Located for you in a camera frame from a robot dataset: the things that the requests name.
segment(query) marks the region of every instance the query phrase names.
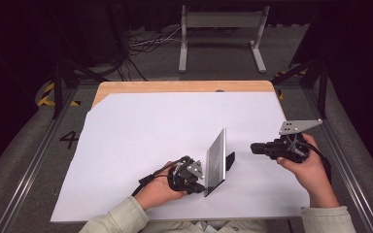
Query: black cable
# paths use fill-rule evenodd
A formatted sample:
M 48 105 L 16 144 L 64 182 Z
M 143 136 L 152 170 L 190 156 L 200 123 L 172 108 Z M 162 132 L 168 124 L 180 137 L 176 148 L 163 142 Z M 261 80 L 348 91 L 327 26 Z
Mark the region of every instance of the black cable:
M 292 225 L 290 224 L 289 219 L 287 219 L 288 227 L 289 227 L 289 233 L 293 233 Z
M 163 166 L 161 169 L 159 170 L 156 170 L 154 171 L 152 174 L 142 178 L 141 180 L 139 180 L 139 185 L 138 187 L 135 189 L 134 192 L 132 192 L 132 195 L 131 196 L 135 196 L 136 194 L 138 194 L 139 191 L 142 190 L 142 188 L 144 188 L 148 183 L 150 183 L 153 179 L 157 178 L 157 177 L 164 177 L 165 175 L 158 175 L 159 173 L 163 172 L 165 169 L 169 168 L 169 167 L 172 167 L 174 166 L 175 164 L 179 163 L 179 162 L 182 162 L 183 160 L 185 159 L 185 157 L 182 157 L 180 159 L 178 159 L 177 161 L 175 162 L 171 162 L 165 166 Z
M 128 78 L 130 81 L 132 81 L 132 77 L 131 77 L 131 68 L 128 66 L 128 59 L 125 59 L 125 66 L 126 66 L 126 69 L 128 69 Z
M 142 42 L 145 42 L 146 41 L 146 38 L 142 35 L 143 33 L 138 33 L 136 35 L 131 35 L 129 36 L 129 42 L 131 44 L 129 45 L 133 45 L 133 44 L 138 44 L 138 43 L 142 43 Z
M 128 59 L 128 61 L 135 67 L 135 69 L 136 69 L 136 71 L 138 71 L 138 74 L 142 77 L 142 79 L 143 80 L 145 80 L 145 81 L 148 81 L 147 80 L 147 78 L 145 78 L 142 74 L 141 74 L 141 72 L 138 70 L 138 67 L 136 67 L 136 65 L 134 64 L 134 62 L 129 58 L 129 57 L 127 57 L 126 59 Z
M 308 148 L 308 149 L 311 149 L 311 150 L 313 150 L 317 155 L 319 155 L 320 157 L 323 157 L 323 158 L 325 158 L 325 156 L 323 156 L 323 154 L 316 148 L 316 147 L 314 147 L 314 146 L 312 146 L 311 144 L 309 144 L 309 143 L 302 143 L 302 142 L 297 142 L 297 144 L 299 144 L 299 145 L 302 145 L 302 146 L 304 146 L 304 147 L 306 147 L 306 148 Z
M 143 37 L 143 40 L 137 40 L 136 38 L 135 38 L 135 42 L 134 43 L 132 43 L 132 44 L 129 44 L 129 46 L 130 47 L 135 47 L 135 46 L 142 46 L 142 45 L 139 45 L 139 44 L 144 44 L 144 45 L 147 45 L 147 44 L 150 44 L 150 43 L 156 43 L 158 40 L 165 40 L 165 39 L 170 39 L 169 38 L 169 36 L 171 36 L 172 34 L 174 34 L 174 35 L 178 35 L 179 34 L 179 29 L 177 29 L 177 32 L 175 33 L 175 31 L 174 32 L 166 32 L 166 34 L 164 34 L 164 33 L 153 33 L 151 36 L 150 36 L 150 38 L 149 39 L 145 39 L 145 37 L 144 36 L 142 36 L 142 34 L 147 34 L 147 32 L 145 32 L 145 33 L 139 33 L 139 34 L 136 34 L 136 35 L 134 35 L 134 36 L 131 36 L 131 37 L 137 37 L 137 36 L 141 36 L 141 37 Z
M 123 75 L 123 72 L 121 71 L 120 66 L 119 66 L 119 68 L 117 69 L 117 72 L 118 72 L 118 74 L 119 74 L 119 76 L 120 76 L 120 80 L 123 81 L 123 79 L 124 79 L 124 75 Z
M 154 33 L 150 36 L 148 40 L 144 40 L 144 41 L 129 45 L 129 50 L 135 51 L 135 53 L 130 53 L 129 55 L 137 55 L 141 52 L 146 52 L 146 53 L 152 52 L 156 50 L 157 48 L 159 48 L 160 46 L 173 42 L 174 39 L 171 39 L 170 36 L 173 38 L 177 38 L 179 34 L 180 34 L 180 30 L 177 29 L 176 32 L 167 32 L 166 34 L 160 33 L 158 37 L 154 38 L 154 35 L 156 35 L 156 33 Z
M 323 156 L 323 154 L 316 147 L 312 146 L 311 144 L 301 143 L 301 142 L 298 142 L 298 144 L 304 147 L 307 147 L 308 149 L 313 150 L 321 158 L 322 166 L 325 170 L 326 176 L 328 177 L 329 183 L 331 183 L 332 174 L 331 174 L 331 163 L 329 163 L 329 160 L 325 156 Z

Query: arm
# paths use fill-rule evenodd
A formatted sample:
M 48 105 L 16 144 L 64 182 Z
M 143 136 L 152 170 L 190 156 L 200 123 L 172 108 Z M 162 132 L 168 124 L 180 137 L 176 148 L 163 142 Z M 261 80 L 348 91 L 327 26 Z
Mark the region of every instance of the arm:
M 166 178 L 169 169 L 159 173 L 160 177 L 153 179 L 135 197 L 124 199 L 107 215 L 91 218 L 81 232 L 134 233 L 142 230 L 149 221 L 146 210 L 161 206 L 171 200 L 181 199 L 186 195 L 184 192 L 174 191 L 169 187 Z
M 312 136 L 303 136 L 307 143 L 317 147 Z M 303 163 L 282 157 L 277 162 L 290 170 L 310 195 L 310 208 L 303 208 L 301 212 L 306 232 L 356 232 L 347 207 L 340 207 L 319 155 L 310 150 L 310 156 Z

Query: metal bracket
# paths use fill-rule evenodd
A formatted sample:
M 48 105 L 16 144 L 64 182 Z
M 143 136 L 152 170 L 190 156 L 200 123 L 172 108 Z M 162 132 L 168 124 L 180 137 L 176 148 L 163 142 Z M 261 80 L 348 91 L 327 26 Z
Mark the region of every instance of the metal bracket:
M 283 126 L 281 126 L 280 135 L 301 133 L 320 124 L 322 124 L 321 119 L 285 120 Z
M 186 169 L 191 172 L 195 177 L 199 179 L 204 179 L 204 175 L 202 174 L 202 167 L 201 167 L 201 161 L 196 161 L 189 166 L 186 167 Z

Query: white board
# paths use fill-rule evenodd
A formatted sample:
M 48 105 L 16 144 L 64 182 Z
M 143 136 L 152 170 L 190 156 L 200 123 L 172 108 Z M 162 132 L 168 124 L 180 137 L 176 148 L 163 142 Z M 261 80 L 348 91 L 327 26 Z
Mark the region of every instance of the white board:
M 284 119 L 274 92 L 111 94 L 86 116 L 51 221 L 105 215 L 138 180 L 184 155 L 205 168 L 206 152 L 224 127 L 226 152 L 236 154 L 226 181 L 208 197 L 191 194 L 148 210 L 149 217 L 300 216 L 308 193 L 291 172 L 250 149 L 279 138 Z

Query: gray sleeve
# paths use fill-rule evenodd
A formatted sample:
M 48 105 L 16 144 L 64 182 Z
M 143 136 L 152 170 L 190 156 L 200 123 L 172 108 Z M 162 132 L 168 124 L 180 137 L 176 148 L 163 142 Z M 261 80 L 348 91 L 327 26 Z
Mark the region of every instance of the gray sleeve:
M 91 218 L 80 232 L 134 233 L 142 230 L 149 218 L 133 197 L 125 198 L 104 216 Z
M 301 211 L 305 232 L 355 233 L 347 207 L 303 208 Z

